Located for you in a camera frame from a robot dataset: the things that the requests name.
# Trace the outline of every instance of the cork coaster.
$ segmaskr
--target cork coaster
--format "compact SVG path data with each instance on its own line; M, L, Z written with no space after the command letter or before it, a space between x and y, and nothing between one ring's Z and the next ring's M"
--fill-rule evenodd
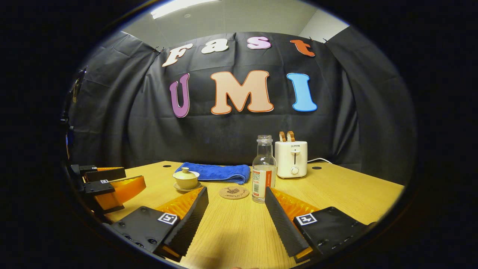
M226 187L219 191L222 198L237 200L249 195L249 191L243 187Z

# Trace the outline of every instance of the blue letter i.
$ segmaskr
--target blue letter i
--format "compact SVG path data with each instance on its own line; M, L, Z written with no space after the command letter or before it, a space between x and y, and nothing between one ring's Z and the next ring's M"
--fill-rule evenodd
M310 96L309 76L306 74L289 73L287 78L292 81L295 91L295 104L292 107L301 112L314 111L317 105L312 101Z

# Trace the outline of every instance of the table surface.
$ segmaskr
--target table surface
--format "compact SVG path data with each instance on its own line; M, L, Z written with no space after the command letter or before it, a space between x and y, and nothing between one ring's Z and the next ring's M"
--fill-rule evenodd
M156 208L185 192L173 187L172 175L182 163L163 161L126 170L127 177L143 175L146 189L107 214L114 222L140 206ZM294 267L277 234L265 204L252 201L251 194L227 200L219 190L236 183L201 182L207 187L209 205L186 256L179 264L192 269L282 269ZM251 180L244 185L251 190ZM399 197L403 186L329 163L307 164L300 179L277 177L275 188L319 209L334 206L364 224L379 220Z

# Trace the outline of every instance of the letter m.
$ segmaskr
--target letter m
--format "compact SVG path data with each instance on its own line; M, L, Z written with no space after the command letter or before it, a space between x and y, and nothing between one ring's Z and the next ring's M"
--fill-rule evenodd
M263 70L249 72L244 83L239 84L237 79L230 72L218 72L211 75L216 81L216 105L211 108L213 114L227 114L232 111L227 104L227 96L234 107L240 112L246 105L247 97L250 95L250 104L247 109L251 112L269 112L274 105L269 102L267 93L267 77L269 73Z

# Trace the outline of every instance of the ceiling light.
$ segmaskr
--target ceiling light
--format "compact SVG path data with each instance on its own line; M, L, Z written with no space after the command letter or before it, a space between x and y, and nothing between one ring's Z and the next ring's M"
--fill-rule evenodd
M153 19L157 19L166 14L169 14L171 12L174 12L183 8L187 8L187 7L194 6L201 3L212 2L212 1L218 1L218 0L173 0L153 10L151 12L151 15Z

